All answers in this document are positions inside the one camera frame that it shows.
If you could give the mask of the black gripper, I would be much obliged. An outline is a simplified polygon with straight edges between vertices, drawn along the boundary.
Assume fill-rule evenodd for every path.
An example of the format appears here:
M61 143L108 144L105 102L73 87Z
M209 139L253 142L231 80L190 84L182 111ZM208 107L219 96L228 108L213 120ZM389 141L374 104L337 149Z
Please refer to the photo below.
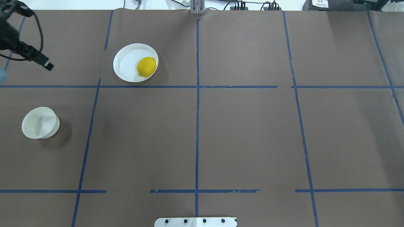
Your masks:
M49 62L49 58L42 53L36 53L35 48L19 39L19 32L8 22L1 22L0 26L0 50L10 50L51 71L54 65Z

